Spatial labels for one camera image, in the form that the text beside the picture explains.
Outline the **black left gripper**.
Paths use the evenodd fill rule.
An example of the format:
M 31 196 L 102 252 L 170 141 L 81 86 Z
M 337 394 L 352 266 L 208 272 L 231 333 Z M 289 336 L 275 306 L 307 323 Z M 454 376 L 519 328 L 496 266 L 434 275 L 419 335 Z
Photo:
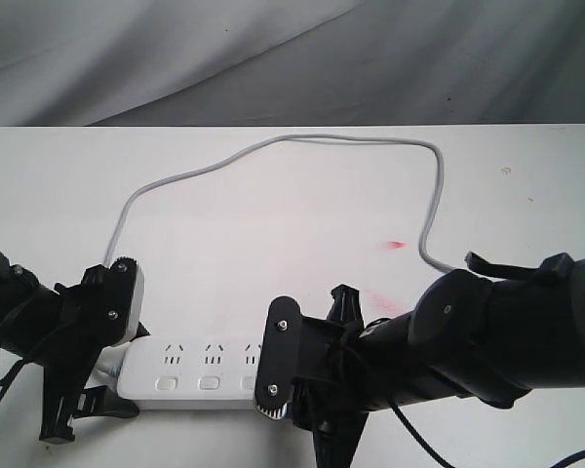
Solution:
M 143 323 L 126 330 L 131 277 L 112 266 L 88 268 L 76 286 L 56 286 L 62 305 L 58 328 L 42 347 L 42 442 L 74 441 L 74 419 L 139 415 L 135 402 L 108 386 L 86 386 L 104 348 L 150 336 Z

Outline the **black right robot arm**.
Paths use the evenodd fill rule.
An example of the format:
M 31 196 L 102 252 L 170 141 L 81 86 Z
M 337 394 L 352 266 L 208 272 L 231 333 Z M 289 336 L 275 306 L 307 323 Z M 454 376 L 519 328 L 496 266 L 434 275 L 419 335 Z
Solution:
M 373 411 L 450 397 L 508 410 L 535 389 L 585 388 L 585 258 L 466 261 L 392 319 L 365 323 L 357 291 L 333 289 L 334 338 L 315 361 L 331 382 L 301 378 L 292 396 L 318 466 L 349 466 Z

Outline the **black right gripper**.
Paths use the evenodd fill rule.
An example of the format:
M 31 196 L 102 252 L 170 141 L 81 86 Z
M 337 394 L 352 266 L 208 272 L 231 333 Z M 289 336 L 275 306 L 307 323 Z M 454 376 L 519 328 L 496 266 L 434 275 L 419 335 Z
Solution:
M 311 429 L 318 468 L 349 468 L 369 413 L 400 402 L 400 319 L 365 323 L 359 291 L 331 291 L 324 318 L 287 299 L 288 417 Z

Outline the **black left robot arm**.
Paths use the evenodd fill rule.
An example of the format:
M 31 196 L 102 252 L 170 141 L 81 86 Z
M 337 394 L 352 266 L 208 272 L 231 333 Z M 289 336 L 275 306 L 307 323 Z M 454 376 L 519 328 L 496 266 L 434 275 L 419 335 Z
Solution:
M 0 252 L 0 404 L 21 370 L 35 364 L 43 370 L 40 441 L 74 441 L 74 419 L 138 416 L 136 403 L 87 382 L 104 348 L 148 334 L 139 320 L 143 293 L 144 275 L 129 257 L 49 289 Z

